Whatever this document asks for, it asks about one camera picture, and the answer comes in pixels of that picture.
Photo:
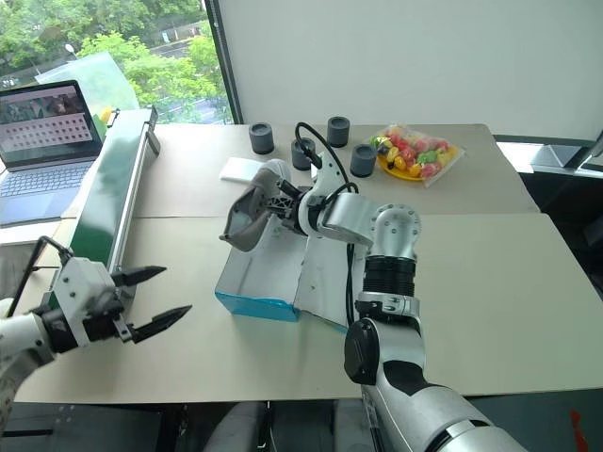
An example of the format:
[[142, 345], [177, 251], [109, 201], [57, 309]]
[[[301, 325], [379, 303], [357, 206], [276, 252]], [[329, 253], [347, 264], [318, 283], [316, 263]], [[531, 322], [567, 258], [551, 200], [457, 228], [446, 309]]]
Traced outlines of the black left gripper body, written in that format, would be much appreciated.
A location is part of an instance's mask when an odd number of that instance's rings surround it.
[[84, 296], [80, 342], [89, 344], [109, 338], [123, 342], [132, 339], [132, 332], [124, 318], [120, 290], [115, 287], [97, 288]]

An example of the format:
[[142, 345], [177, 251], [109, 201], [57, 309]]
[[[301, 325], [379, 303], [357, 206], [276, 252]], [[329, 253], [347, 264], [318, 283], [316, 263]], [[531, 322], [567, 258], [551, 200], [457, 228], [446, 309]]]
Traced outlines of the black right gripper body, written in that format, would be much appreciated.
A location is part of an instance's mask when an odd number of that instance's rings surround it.
[[309, 186], [299, 186], [291, 189], [281, 189], [286, 201], [288, 202], [285, 208], [282, 225], [294, 234], [306, 236], [299, 222], [299, 208], [302, 198], [310, 190]]

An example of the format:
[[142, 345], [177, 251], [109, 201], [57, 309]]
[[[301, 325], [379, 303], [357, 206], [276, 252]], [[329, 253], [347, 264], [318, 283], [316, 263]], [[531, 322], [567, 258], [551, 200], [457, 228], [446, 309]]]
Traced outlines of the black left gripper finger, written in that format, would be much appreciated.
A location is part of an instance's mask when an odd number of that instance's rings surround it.
[[135, 344], [138, 344], [161, 333], [162, 331], [167, 330], [174, 323], [180, 320], [191, 308], [191, 305], [173, 308], [164, 313], [153, 316], [150, 322], [142, 326], [129, 326], [131, 341]]
[[133, 287], [166, 271], [164, 266], [140, 266], [117, 270], [110, 274], [116, 287]]

